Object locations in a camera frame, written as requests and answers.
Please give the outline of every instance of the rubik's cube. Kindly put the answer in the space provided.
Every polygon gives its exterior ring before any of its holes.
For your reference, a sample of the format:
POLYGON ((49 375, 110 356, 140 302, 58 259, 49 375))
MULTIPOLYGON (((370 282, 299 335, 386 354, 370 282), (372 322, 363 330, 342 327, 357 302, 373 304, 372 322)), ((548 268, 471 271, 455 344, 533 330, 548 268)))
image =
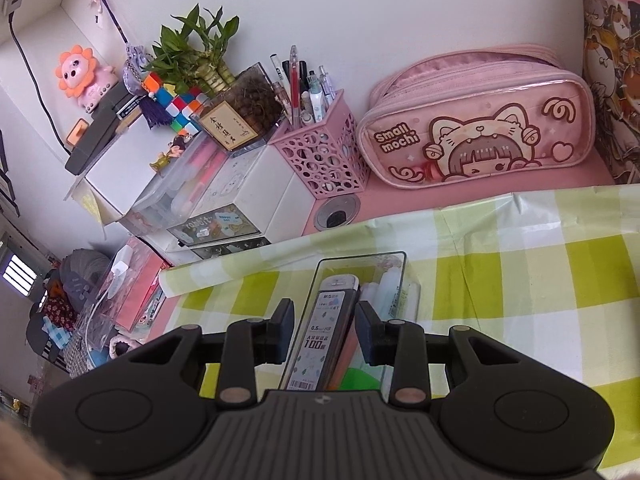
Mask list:
POLYGON ((156 101, 174 118, 171 127, 178 135, 194 136, 200 131, 200 127, 189 117, 209 99, 206 94, 197 88, 192 88, 187 94, 178 95, 175 92, 175 86, 163 83, 158 74, 153 72, 146 77, 144 86, 148 92, 153 92, 156 101))

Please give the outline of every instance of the blue plaid fabric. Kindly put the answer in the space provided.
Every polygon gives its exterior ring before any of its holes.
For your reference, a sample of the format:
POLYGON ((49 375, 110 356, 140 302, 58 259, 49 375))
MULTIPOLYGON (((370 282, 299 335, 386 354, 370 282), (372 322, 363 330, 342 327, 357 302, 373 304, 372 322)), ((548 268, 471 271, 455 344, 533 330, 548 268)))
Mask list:
POLYGON ((71 341, 71 332, 65 328, 55 326, 47 316, 42 320, 42 331, 49 334, 49 338, 62 350, 71 341))

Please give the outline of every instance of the pink pencil case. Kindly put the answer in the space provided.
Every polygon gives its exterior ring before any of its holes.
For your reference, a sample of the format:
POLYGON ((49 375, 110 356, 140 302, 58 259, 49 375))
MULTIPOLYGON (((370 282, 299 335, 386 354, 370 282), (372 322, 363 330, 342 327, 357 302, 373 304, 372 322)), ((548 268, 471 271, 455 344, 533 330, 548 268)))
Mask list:
POLYGON ((356 138, 380 179, 420 189, 578 164, 594 114, 583 79, 548 48, 521 44, 431 57, 385 79, 356 138))

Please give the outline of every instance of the green checkered tablecloth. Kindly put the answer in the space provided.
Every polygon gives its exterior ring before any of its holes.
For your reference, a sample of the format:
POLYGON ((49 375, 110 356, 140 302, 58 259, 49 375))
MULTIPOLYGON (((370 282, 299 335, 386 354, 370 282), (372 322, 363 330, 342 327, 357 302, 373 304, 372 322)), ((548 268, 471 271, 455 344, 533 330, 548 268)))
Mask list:
MULTIPOLYGON (((404 251, 422 286, 418 322, 468 324, 597 390, 616 417, 602 471, 640 469, 640 185, 508 194, 389 216, 165 271, 182 295, 167 331, 269 317, 292 298, 300 318, 322 258, 404 251)), ((284 367, 263 365, 276 388, 284 367)), ((212 395, 209 367, 202 393, 212 395)), ((433 380, 446 394, 444 372, 433 380)))

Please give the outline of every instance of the lucky bamboo plant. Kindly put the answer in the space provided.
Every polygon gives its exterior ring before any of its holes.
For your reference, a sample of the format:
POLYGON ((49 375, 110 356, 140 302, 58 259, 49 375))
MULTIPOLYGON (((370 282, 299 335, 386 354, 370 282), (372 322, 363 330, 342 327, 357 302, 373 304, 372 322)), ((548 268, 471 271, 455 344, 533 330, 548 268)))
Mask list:
POLYGON ((200 6, 193 7, 186 18, 172 16, 182 22, 182 30, 171 30, 162 26, 160 41, 154 44, 156 58, 145 67, 145 70, 156 72, 163 82, 175 86, 178 94, 185 94, 189 88, 200 88, 209 97, 225 91, 236 78, 229 70, 223 56, 229 40, 238 31, 240 18, 235 16, 224 25, 220 23, 222 7, 207 20, 200 15, 200 6), (202 41, 203 50, 198 50, 189 43, 192 32, 196 32, 202 41))

